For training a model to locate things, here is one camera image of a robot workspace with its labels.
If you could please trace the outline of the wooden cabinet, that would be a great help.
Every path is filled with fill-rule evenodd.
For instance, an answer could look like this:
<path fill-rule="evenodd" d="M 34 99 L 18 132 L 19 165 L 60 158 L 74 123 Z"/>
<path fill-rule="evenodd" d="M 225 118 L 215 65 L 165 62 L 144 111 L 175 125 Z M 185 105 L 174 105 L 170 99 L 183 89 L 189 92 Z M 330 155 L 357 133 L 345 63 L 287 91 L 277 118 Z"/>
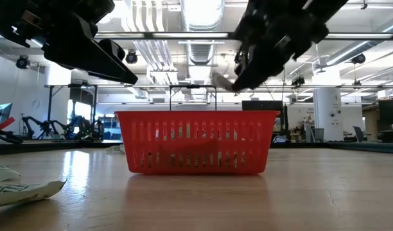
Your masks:
<path fill-rule="evenodd" d="M 376 141 L 379 133 L 378 121 L 380 119 L 379 107 L 377 105 L 364 106 L 363 116 L 365 118 L 365 131 L 370 135 L 368 141 Z"/>

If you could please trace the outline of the tilted computer monitor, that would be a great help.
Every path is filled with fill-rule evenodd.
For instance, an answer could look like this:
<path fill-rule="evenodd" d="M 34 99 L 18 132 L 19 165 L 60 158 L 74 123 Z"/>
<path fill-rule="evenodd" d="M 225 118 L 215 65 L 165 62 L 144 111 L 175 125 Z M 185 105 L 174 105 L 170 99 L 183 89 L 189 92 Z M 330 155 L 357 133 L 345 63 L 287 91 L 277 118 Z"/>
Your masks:
<path fill-rule="evenodd" d="M 0 104 L 0 124 L 8 120 L 11 109 L 12 103 Z"/>

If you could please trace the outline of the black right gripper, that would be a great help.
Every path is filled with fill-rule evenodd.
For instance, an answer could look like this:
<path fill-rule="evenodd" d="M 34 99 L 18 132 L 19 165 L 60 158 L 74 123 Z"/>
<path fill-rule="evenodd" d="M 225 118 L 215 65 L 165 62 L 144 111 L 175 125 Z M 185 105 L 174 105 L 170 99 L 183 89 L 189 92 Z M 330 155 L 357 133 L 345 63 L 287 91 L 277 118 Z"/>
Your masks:
<path fill-rule="evenodd" d="M 329 34 L 327 22 L 348 0 L 248 0 L 234 30 L 238 51 L 249 59 L 231 84 L 232 92 L 255 89 L 284 64 L 300 57 Z"/>

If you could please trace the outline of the black aluminium table frame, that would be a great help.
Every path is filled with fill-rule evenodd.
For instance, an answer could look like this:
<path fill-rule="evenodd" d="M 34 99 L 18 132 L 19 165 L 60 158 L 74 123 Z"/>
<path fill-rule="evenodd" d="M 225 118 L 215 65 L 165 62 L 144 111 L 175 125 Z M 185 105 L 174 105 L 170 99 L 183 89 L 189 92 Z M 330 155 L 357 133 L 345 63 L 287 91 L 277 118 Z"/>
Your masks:
<path fill-rule="evenodd" d="M 10 144 L 0 142 L 0 155 L 29 153 L 54 150 L 73 150 L 82 148 L 105 149 L 120 145 L 121 142 L 24 142 Z M 339 150 L 368 151 L 377 153 L 392 153 L 393 143 L 382 142 L 315 142 L 315 143 L 271 143 L 273 149 L 313 149 L 329 148 Z"/>

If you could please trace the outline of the black hanging ceiling device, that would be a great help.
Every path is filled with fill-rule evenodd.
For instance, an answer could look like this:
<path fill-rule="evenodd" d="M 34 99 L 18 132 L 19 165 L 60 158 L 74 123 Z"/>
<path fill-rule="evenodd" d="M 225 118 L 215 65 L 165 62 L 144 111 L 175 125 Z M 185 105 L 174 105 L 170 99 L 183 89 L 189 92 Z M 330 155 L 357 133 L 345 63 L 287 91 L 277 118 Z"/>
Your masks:
<path fill-rule="evenodd" d="M 234 68 L 234 73 L 239 76 L 242 71 L 244 70 L 247 61 L 249 59 L 249 56 L 247 54 L 246 51 L 239 51 L 234 59 L 234 63 L 235 63 L 235 68 Z"/>

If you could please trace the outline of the dark office chair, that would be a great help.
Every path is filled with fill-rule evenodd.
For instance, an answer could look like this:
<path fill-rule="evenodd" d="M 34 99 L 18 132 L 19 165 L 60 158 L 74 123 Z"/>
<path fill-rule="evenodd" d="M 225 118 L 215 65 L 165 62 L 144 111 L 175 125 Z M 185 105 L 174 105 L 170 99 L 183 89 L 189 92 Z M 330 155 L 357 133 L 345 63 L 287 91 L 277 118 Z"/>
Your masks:
<path fill-rule="evenodd" d="M 355 131 L 355 135 L 356 135 L 356 139 L 358 142 L 363 142 L 364 139 L 364 134 L 362 129 L 359 126 L 353 126 L 354 131 Z"/>

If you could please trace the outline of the large black screen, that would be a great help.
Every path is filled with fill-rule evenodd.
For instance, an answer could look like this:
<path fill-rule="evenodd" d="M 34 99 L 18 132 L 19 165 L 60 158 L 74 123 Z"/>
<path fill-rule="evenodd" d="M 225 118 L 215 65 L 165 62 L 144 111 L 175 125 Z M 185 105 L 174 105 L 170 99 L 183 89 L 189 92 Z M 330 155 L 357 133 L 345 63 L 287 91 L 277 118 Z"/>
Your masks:
<path fill-rule="evenodd" d="M 378 102 L 380 123 L 393 124 L 393 100 L 381 100 Z"/>

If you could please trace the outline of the white round pillar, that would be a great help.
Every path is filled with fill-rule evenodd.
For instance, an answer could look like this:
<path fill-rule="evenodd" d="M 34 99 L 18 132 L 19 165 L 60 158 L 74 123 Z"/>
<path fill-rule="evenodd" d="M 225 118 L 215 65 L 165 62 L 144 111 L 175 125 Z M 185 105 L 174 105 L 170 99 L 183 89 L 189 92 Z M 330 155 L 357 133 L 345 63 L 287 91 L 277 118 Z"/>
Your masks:
<path fill-rule="evenodd" d="M 339 71 L 315 73 L 312 84 L 315 128 L 323 129 L 324 141 L 343 141 L 342 102 Z"/>

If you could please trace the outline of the silver ventilation duct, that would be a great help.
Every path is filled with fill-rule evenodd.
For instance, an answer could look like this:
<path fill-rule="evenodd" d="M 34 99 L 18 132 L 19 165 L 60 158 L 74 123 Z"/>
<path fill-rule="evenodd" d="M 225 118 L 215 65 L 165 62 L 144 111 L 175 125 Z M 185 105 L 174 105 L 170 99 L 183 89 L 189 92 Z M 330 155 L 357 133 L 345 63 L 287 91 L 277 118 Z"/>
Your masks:
<path fill-rule="evenodd" d="M 181 0 L 186 32 L 217 32 L 222 26 L 225 0 Z M 216 44 L 212 40 L 188 41 L 188 76 L 194 85 L 207 85 L 211 79 Z"/>

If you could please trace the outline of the red slotted plastic basket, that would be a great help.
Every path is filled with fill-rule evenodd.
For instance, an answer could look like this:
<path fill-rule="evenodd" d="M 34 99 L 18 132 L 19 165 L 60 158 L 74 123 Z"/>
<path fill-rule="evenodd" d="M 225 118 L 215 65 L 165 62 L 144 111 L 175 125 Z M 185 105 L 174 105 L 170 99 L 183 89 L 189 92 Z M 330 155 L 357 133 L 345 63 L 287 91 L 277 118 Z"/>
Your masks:
<path fill-rule="evenodd" d="M 256 175 L 278 111 L 118 111 L 128 169 L 144 175 Z"/>

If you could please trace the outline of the black flat monitor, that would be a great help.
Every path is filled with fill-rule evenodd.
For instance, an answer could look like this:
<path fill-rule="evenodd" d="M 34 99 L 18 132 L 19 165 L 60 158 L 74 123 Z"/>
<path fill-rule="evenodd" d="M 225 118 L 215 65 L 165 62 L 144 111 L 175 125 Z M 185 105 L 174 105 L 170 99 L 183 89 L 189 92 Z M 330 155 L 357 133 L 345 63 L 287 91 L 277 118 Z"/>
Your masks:
<path fill-rule="evenodd" d="M 242 110 L 277 111 L 274 121 L 274 132 L 287 133 L 287 106 L 282 101 L 242 101 Z"/>

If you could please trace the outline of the thin black metal frame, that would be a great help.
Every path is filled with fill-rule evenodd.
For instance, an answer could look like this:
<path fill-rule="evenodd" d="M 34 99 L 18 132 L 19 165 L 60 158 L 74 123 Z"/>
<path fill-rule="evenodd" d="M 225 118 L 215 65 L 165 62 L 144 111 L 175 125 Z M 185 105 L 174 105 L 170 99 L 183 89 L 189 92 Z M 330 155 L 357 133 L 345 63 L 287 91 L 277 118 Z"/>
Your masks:
<path fill-rule="evenodd" d="M 169 109 L 170 111 L 172 111 L 172 89 L 174 88 L 178 88 L 179 90 L 182 88 L 186 88 L 186 89 L 205 89 L 207 90 L 208 88 L 212 88 L 214 89 L 214 98 L 215 98 L 215 102 L 214 102 L 214 109 L 217 111 L 218 110 L 218 100 L 217 100 L 217 87 L 215 87 L 214 85 L 199 85 L 199 84 L 188 84 L 188 85 L 169 85 L 169 93 L 170 93 L 170 99 L 169 99 Z"/>

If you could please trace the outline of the black workstation frame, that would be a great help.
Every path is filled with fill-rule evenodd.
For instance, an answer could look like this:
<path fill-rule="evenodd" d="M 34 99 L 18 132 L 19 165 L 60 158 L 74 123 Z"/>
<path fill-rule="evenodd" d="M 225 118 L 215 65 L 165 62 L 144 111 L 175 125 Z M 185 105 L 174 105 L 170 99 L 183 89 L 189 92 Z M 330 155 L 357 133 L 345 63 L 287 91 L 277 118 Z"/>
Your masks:
<path fill-rule="evenodd" d="M 96 120 L 98 86 L 88 83 L 48 85 L 46 122 L 55 138 L 67 141 L 102 139 L 103 127 Z"/>

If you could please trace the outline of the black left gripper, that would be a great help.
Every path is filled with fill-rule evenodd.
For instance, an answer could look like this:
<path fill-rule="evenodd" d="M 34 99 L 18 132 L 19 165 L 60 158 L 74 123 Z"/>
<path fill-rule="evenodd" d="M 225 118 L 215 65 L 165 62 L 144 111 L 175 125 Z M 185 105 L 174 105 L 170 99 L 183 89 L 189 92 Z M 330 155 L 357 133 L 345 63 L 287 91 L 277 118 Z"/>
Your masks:
<path fill-rule="evenodd" d="M 101 79 L 135 84 L 123 63 L 123 48 L 111 39 L 95 41 L 96 26 L 115 9 L 113 0 L 0 0 L 0 36 L 29 48 L 43 45 L 44 58 Z"/>

